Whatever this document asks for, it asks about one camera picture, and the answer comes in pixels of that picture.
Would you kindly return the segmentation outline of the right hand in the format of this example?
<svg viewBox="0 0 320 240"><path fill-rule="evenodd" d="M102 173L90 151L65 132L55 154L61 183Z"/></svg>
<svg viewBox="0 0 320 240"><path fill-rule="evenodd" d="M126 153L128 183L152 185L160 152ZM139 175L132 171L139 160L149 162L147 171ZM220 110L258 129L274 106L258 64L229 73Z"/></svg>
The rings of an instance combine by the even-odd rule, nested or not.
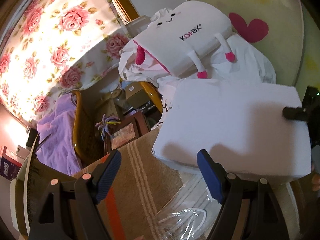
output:
<svg viewBox="0 0 320 240"><path fill-rule="evenodd" d="M319 191L320 189L320 175L316 172L315 166L312 164L311 165L311 174L312 174L312 190L313 191Z"/></svg>

